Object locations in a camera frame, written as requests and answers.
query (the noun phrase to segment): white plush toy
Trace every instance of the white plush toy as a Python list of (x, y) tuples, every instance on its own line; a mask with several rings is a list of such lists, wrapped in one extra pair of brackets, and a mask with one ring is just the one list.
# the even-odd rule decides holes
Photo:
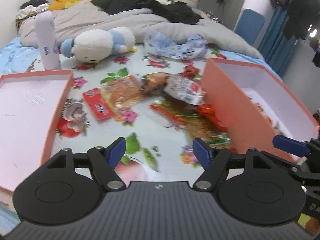
[(74, 39), (65, 40), (60, 50), (65, 57), (75, 57), (81, 62), (97, 63), (109, 55), (131, 51), (135, 44), (133, 32), (127, 27), (109, 31), (91, 30)]

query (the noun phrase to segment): red packet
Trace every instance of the red packet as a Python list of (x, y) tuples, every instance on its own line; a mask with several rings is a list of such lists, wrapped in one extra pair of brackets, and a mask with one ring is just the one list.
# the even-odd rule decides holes
[(99, 88), (88, 90), (87, 92), (82, 93), (82, 96), (98, 119), (107, 119), (115, 115), (101, 97)]

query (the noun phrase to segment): box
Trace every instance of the box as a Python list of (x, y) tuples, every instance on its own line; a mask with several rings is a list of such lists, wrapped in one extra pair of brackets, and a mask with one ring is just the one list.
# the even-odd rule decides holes
[(14, 211), (12, 192), (52, 150), (56, 127), (73, 84), (71, 70), (0, 77), (0, 204)]
[(215, 107), (217, 118), (228, 127), (239, 153), (257, 147), (297, 161), (296, 156), (273, 147), (272, 139), (278, 134), (273, 129), (276, 124), (289, 138), (317, 138), (319, 127), (312, 114), (278, 77), (261, 65), (209, 58), (201, 84), (206, 103)]

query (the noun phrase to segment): stuffed toy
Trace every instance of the stuffed toy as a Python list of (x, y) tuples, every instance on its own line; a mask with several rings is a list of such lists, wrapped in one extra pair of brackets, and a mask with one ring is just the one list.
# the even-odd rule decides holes
[(131, 51), (135, 44), (133, 32), (127, 27), (109, 31), (91, 30), (74, 39), (65, 40), (60, 47), (65, 57), (75, 57), (80, 62), (98, 63), (109, 55)]

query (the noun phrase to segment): curtain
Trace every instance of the curtain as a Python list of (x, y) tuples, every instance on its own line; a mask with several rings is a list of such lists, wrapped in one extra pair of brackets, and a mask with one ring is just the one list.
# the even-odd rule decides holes
[(277, 6), (258, 49), (265, 61), (280, 77), (284, 76), (289, 66), (297, 41), (294, 36), (290, 40), (284, 37), (282, 29), (287, 20), (286, 10)]

